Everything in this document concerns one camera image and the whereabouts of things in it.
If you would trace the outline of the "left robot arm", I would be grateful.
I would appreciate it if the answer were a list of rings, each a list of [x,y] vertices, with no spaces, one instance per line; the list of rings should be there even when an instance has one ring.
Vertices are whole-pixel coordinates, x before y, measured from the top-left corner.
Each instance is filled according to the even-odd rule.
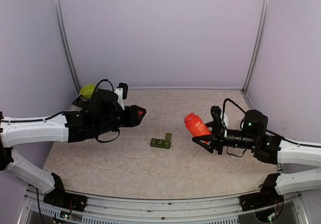
[[[59,206],[70,202],[60,176],[46,172],[26,160],[14,146],[39,142],[78,143],[108,133],[120,133],[121,128],[139,126],[146,109],[137,105],[125,106],[127,93],[119,87],[96,90],[89,104],[79,111],[62,111],[41,118],[1,117],[1,171],[33,185],[50,196]]]

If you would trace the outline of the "red pill bottle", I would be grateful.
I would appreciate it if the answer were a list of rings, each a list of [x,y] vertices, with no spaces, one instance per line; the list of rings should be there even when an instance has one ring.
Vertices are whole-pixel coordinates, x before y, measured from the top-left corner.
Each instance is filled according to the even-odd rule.
[[[195,113],[190,113],[184,118],[185,127],[193,137],[211,135],[211,131],[205,125],[203,120]]]

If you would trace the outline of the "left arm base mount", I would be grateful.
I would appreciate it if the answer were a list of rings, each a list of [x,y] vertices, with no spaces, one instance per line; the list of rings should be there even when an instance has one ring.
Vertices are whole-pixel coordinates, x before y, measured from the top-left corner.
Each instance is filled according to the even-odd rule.
[[[69,192],[57,192],[46,194],[43,202],[52,206],[68,209],[70,211],[84,212],[87,204],[87,197]]]

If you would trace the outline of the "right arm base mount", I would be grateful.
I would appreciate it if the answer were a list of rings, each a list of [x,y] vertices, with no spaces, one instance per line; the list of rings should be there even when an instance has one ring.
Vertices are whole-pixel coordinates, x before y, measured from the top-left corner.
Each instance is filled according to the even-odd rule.
[[[256,192],[239,197],[242,211],[250,211],[255,209],[272,206],[284,201],[283,195],[274,194],[271,192]]]

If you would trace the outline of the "green pill organizer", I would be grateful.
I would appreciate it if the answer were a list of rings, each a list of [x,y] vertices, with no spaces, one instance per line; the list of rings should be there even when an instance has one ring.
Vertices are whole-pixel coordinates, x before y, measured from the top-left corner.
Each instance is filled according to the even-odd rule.
[[[154,148],[169,149],[171,147],[172,133],[166,133],[163,139],[151,138],[150,146]]]

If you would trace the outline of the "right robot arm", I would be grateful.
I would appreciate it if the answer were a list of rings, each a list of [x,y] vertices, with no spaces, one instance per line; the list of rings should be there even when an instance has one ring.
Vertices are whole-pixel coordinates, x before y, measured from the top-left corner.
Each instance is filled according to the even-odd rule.
[[[192,141],[208,152],[221,154],[224,148],[250,150],[253,157],[266,164],[300,164],[313,169],[291,174],[269,174],[256,195],[257,202],[267,206],[277,195],[320,188],[320,144],[291,141],[267,129],[268,117],[251,109],[244,115],[242,130],[227,129],[219,119],[220,109],[211,111],[210,135],[193,137]]]

